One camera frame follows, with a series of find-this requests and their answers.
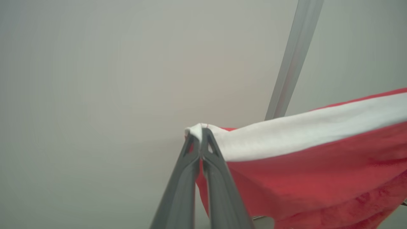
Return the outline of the red shorts white stripes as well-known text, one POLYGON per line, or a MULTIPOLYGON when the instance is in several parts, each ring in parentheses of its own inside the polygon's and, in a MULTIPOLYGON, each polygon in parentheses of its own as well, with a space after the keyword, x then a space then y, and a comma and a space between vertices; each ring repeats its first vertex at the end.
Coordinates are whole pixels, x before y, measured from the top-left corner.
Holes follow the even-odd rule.
POLYGON ((407 198, 407 87, 212 131, 250 216, 275 229, 376 229, 407 198))

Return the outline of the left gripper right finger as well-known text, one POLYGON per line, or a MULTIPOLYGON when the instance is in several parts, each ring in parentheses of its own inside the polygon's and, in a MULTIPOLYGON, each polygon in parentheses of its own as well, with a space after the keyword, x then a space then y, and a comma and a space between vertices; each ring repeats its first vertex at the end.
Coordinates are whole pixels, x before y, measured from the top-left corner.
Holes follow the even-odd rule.
POLYGON ((202 134, 211 229, 255 229, 212 131, 204 128, 202 134))

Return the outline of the grey metal partition post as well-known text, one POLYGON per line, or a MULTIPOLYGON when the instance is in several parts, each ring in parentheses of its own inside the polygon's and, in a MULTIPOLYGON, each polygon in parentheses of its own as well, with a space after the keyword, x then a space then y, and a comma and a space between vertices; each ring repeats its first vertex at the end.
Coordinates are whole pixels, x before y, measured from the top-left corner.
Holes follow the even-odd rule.
POLYGON ((324 0, 298 0, 265 120, 285 116, 298 82, 324 0))

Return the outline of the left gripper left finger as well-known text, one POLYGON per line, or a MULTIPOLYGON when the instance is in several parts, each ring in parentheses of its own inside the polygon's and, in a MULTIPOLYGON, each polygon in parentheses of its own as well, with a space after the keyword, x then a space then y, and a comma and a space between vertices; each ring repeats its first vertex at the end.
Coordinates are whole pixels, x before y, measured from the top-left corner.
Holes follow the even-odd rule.
POLYGON ((194 229, 199 140, 188 134, 149 229, 194 229))

